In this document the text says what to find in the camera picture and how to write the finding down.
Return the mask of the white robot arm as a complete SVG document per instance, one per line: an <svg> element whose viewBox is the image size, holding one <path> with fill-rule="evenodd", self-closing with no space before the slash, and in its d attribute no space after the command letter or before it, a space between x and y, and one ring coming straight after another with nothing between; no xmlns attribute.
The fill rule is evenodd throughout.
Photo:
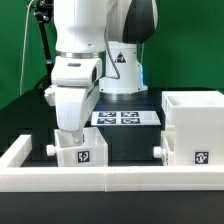
<svg viewBox="0 0 224 224"><path fill-rule="evenodd" d="M156 0L54 0L57 31L55 87L57 124L71 135L74 146L83 143L83 128L99 99L103 73L101 54L109 43L145 42L158 21Z"/></svg>

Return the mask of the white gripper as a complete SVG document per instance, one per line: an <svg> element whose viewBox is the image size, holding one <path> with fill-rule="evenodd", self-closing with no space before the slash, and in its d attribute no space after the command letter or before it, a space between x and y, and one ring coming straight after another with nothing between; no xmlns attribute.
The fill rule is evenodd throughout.
<svg viewBox="0 0 224 224"><path fill-rule="evenodd" d="M55 108L60 130L72 133L74 146L83 144L83 130L99 99L99 87L56 87Z"/></svg>

